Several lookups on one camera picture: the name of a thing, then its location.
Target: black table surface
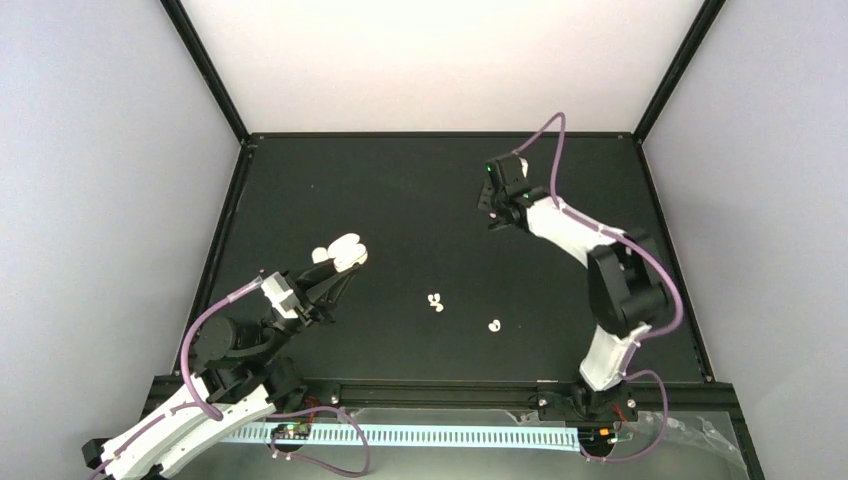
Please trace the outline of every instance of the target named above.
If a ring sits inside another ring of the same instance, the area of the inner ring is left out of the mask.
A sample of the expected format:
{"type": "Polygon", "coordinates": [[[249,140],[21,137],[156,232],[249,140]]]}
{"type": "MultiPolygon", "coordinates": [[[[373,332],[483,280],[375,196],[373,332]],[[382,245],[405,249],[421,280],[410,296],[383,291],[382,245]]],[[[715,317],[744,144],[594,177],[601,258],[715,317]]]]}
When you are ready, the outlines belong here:
{"type": "MultiPolygon", "coordinates": [[[[257,147],[214,279],[212,301],[258,272],[296,269],[311,251],[355,232],[369,257],[336,310],[286,347],[307,378],[536,382],[572,380],[595,321],[586,270],[553,244],[511,228],[487,231],[476,209],[484,161],[523,134],[265,136],[257,147]],[[430,306],[438,293],[442,312],[430,306]],[[490,331],[494,319],[501,329],[490,331]]],[[[523,156],[547,185],[556,139],[523,156]]],[[[606,224],[641,227],[669,251],[632,139],[573,136],[557,182],[570,205],[606,224]]],[[[257,318],[259,293],[224,311],[257,318]]],[[[659,319],[669,321],[671,312],[659,319]]],[[[646,342],[631,369],[701,382],[688,319],[646,342]]]]}

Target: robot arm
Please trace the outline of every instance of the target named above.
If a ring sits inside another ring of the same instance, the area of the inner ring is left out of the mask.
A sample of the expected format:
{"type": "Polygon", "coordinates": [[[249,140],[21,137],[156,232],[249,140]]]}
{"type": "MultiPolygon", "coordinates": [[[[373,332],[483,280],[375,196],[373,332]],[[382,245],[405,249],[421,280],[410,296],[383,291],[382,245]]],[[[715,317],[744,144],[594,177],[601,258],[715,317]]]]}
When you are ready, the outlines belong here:
{"type": "MultiPolygon", "coordinates": [[[[597,325],[580,376],[592,392],[612,389],[621,382],[639,339],[669,303],[662,281],[638,255],[602,234],[602,224],[562,199],[555,204],[543,188],[532,188],[524,159],[514,154],[497,157],[486,163],[486,170],[477,207],[493,219],[490,230],[517,226],[552,242],[587,268],[589,303],[597,325]]],[[[653,240],[644,232],[603,229],[626,235],[656,254],[653,240]]]]}
{"type": "Polygon", "coordinates": [[[209,418],[184,385],[123,434],[83,446],[88,465],[114,480],[172,478],[197,455],[242,426],[303,403],[306,387],[282,347],[304,327],[332,322],[332,311],[368,257],[359,236],[313,252],[314,265],[261,282],[271,303],[261,322],[211,317],[194,342],[192,383],[223,414],[209,418]]]}

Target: white wall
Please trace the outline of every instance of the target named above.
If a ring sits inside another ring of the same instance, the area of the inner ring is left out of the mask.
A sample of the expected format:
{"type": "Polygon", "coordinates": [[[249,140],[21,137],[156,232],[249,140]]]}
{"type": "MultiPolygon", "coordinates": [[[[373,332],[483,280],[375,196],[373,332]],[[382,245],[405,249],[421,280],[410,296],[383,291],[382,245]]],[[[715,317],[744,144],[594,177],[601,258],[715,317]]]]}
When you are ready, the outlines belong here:
{"type": "Polygon", "coordinates": [[[237,144],[159,2],[0,7],[0,478],[82,479],[169,370],[237,144]]]}
{"type": "Polygon", "coordinates": [[[702,0],[186,0],[250,131],[632,131],[702,0]]]}
{"type": "Polygon", "coordinates": [[[848,4],[727,2],[646,143],[767,478],[844,478],[848,4]]]}

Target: gray wall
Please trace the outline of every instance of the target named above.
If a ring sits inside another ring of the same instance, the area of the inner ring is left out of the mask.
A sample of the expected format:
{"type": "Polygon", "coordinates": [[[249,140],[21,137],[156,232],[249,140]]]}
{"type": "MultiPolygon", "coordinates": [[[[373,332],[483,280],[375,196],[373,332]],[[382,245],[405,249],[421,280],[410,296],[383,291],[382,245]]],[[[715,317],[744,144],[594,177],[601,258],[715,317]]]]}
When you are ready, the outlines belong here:
{"type": "Polygon", "coordinates": [[[646,143],[768,478],[844,478],[848,4],[729,1],[646,143]]]}
{"type": "Polygon", "coordinates": [[[0,36],[0,478],[86,478],[174,360],[237,143],[159,2],[4,2],[0,36]]]}

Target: black metal frame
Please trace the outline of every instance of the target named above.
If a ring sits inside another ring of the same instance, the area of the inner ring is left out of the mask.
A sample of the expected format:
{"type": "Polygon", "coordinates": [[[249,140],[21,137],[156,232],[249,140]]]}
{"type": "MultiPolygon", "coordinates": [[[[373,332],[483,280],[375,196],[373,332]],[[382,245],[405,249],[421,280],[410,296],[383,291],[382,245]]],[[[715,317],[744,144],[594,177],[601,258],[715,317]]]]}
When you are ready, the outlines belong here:
{"type": "Polygon", "coordinates": [[[689,31],[683,38],[683,43],[677,49],[677,53],[671,60],[671,65],[668,66],[657,91],[648,103],[648,108],[645,109],[642,119],[639,120],[639,125],[633,131],[637,143],[641,144],[648,138],[651,127],[654,126],[665,104],[668,103],[668,99],[671,98],[677,82],[683,77],[683,72],[686,71],[686,67],[689,66],[689,62],[692,61],[692,57],[695,56],[695,52],[701,46],[701,41],[707,36],[710,26],[712,26],[713,20],[718,16],[722,6],[724,6],[724,0],[705,0],[704,4],[701,5],[692,26],[689,27],[689,31]]]}
{"type": "MultiPolygon", "coordinates": [[[[221,254],[226,245],[232,222],[235,217],[238,202],[243,191],[247,174],[250,170],[250,165],[253,159],[253,151],[256,148],[255,140],[263,137],[287,136],[287,137],[322,137],[327,136],[325,133],[297,133],[297,134],[276,134],[276,133],[254,133],[250,135],[247,128],[241,120],[241,117],[236,110],[232,99],[227,94],[221,78],[215,70],[209,54],[203,47],[200,38],[197,35],[188,14],[179,0],[161,0],[162,5],[171,18],[174,27],[179,32],[180,37],[186,45],[189,53],[194,59],[198,70],[203,76],[204,81],[209,86],[212,95],[215,97],[222,113],[230,124],[236,138],[241,144],[241,151],[236,162],[235,171],[227,190],[227,196],[224,206],[221,210],[221,215],[218,225],[215,229],[212,238],[212,245],[207,255],[206,263],[203,267],[200,283],[197,293],[192,303],[189,322],[196,318],[203,309],[210,303],[210,296],[214,279],[217,274],[218,265],[221,254]]],[[[645,174],[645,179],[648,182],[651,192],[652,202],[657,211],[660,224],[663,228],[663,236],[668,245],[672,268],[680,275],[680,265],[677,261],[677,256],[673,249],[673,244],[665,224],[665,218],[659,203],[659,199],[654,188],[653,180],[648,169],[647,160],[642,143],[647,138],[651,128],[663,110],[663,107],[668,102],[674,91],[677,83],[683,75],[686,67],[691,62],[698,46],[707,34],[710,26],[715,20],[721,7],[724,5],[724,0],[705,0],[697,16],[695,17],[692,26],[690,27],[686,37],[678,49],[674,59],[671,62],[668,70],[665,73],[660,85],[653,95],[645,113],[643,114],[638,126],[633,134],[617,133],[617,132],[576,132],[570,133],[572,136],[590,135],[590,136],[618,136],[631,137],[634,142],[637,154],[639,156],[642,169],[645,174]]],[[[341,134],[344,136],[373,136],[373,133],[349,133],[341,134]]],[[[387,136],[404,136],[409,133],[389,133],[387,136]]],[[[425,136],[443,136],[455,135],[445,133],[424,133],[425,136]]],[[[480,133],[480,136],[492,136],[492,133],[480,133]]],[[[764,479],[762,468],[754,450],[751,436],[748,432],[745,418],[742,415],[739,401],[733,386],[727,383],[717,383],[713,381],[713,371],[707,356],[704,346],[703,337],[700,329],[697,326],[694,312],[691,309],[691,302],[686,290],[685,284],[681,282],[679,286],[681,294],[684,297],[684,304],[687,308],[688,318],[693,326],[694,344],[697,346],[696,356],[702,364],[702,373],[704,375],[704,383],[685,383],[685,384],[669,384],[667,385],[670,409],[674,411],[723,411],[730,415],[734,433],[737,438],[740,450],[748,467],[748,475],[752,480],[764,479]]],[[[546,384],[486,384],[486,383],[422,383],[422,382],[353,382],[340,380],[310,380],[306,379],[306,383],[310,391],[317,394],[323,399],[324,403],[331,403],[330,399],[336,397],[341,399],[342,403],[348,407],[407,407],[407,408],[499,408],[511,411],[526,411],[534,409],[533,400],[538,399],[539,395],[551,390],[567,388],[566,384],[546,385],[546,384]]],[[[144,406],[143,415],[145,416],[155,409],[164,400],[174,394],[182,384],[179,375],[161,376],[154,378],[151,386],[147,402],[144,406]]],[[[628,385],[626,394],[633,398],[639,409],[646,410],[661,410],[660,393],[657,386],[650,384],[632,384],[628,385]]],[[[535,408],[539,410],[540,416],[543,418],[560,418],[563,415],[568,419],[569,424],[579,426],[580,422],[568,418],[568,412],[564,410],[555,410],[553,408],[535,408]]],[[[634,411],[628,411],[626,415],[633,415],[634,411]]]]}
{"type": "MultiPolygon", "coordinates": [[[[471,383],[471,382],[392,382],[306,379],[310,395],[325,405],[335,399],[346,408],[411,408],[411,409],[497,409],[514,413],[538,411],[541,420],[566,421],[569,426],[595,426],[598,422],[581,422],[569,417],[567,409],[539,407],[537,399],[551,390],[565,389],[568,384],[540,383],[471,383]]],[[[179,375],[155,377],[144,404],[144,418],[164,403],[182,386],[179,375]]],[[[673,383],[666,385],[669,405],[675,412],[725,412],[730,417],[737,444],[748,468],[751,480],[764,480],[745,417],[733,385],[729,383],[673,383]]],[[[662,396],[652,384],[630,384],[625,392],[640,410],[661,411],[662,396]]],[[[636,412],[624,408],[625,416],[635,418],[636,412]]],[[[617,419],[612,415],[609,422],[617,419]]]]}
{"type": "Polygon", "coordinates": [[[161,0],[161,2],[162,6],[165,7],[165,11],[168,12],[168,16],[171,17],[171,22],[174,23],[177,33],[183,39],[188,53],[191,54],[191,58],[194,60],[195,65],[197,65],[200,75],[203,76],[203,81],[209,86],[209,91],[212,92],[212,96],[215,97],[215,101],[221,107],[221,112],[227,119],[227,123],[230,124],[230,128],[233,129],[236,139],[238,139],[239,143],[244,143],[248,137],[247,127],[241,121],[241,116],[239,116],[233,100],[227,93],[227,89],[224,88],[224,82],[218,76],[218,71],[215,70],[212,59],[206,53],[206,49],[203,47],[203,42],[200,41],[200,37],[194,29],[194,25],[191,24],[183,3],[180,0],[161,0]]]}

